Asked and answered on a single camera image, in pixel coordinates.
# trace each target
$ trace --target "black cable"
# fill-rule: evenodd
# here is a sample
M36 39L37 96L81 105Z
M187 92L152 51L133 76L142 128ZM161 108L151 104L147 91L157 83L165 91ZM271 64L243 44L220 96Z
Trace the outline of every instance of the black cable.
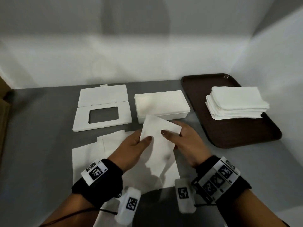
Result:
M57 220L54 220L54 221L51 221L49 223L46 223L46 224L43 224L43 225L39 225L38 227L45 227L45 226L49 226L49 225L53 225L59 221L63 221L65 220L66 218L69 218L69 217L72 217L72 216L75 216L77 214L80 214L80 213L85 213L85 212L90 212L90 211L103 211L103 212L107 212L107 213L111 213L113 215L117 215L118 213L117 212L112 212L112 211L109 211L109 210L104 210L104 209L97 209L97 208L88 208L88 209L85 209L85 210L79 210L77 212L74 212L74 213L71 213L71 214L68 214L64 217L61 217Z
M216 204L195 204L195 207L201 207L201 206L216 206Z

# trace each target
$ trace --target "black wrist strap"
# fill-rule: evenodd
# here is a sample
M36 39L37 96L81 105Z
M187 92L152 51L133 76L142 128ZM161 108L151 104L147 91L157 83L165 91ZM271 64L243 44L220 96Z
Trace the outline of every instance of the black wrist strap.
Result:
M213 155L196 167L198 177L192 182L192 185L194 186L194 183L199 181L219 160L220 158ZM216 204L230 203L239 197L246 189L251 188L250 184L244 178L239 176L232 186L216 201Z
M107 172L90 186L81 178L72 187L73 193L81 194L96 208L100 208L104 202L116 197L123 189L123 171L108 159L102 159L101 161L108 168Z

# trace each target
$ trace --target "person's left hand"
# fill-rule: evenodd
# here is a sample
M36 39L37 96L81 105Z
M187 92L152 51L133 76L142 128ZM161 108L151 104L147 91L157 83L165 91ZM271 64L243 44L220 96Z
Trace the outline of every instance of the person's left hand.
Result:
M124 173L133 168L140 159L142 152L152 142L152 137L148 136L140 141L141 130L137 130L128 136L111 156L108 157Z

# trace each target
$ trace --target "wristband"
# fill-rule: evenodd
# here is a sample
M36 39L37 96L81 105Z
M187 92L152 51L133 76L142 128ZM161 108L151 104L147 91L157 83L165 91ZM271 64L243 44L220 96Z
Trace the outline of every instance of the wristband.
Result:
M118 196L123 189L123 171L108 159L93 162L81 175L72 186L72 192L81 194L96 208Z
M198 177L192 185L208 203L231 202L251 186L240 171L224 157L211 156L196 168Z

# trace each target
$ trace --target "person's right hand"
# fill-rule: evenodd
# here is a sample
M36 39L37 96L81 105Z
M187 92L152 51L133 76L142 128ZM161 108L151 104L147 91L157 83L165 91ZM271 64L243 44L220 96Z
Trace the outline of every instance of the person's right hand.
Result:
M200 136L192 127L180 121L174 121L174 123L182 127L181 136L177 136L167 130L162 130L161 134L167 140L176 144L193 168L196 168L212 156Z

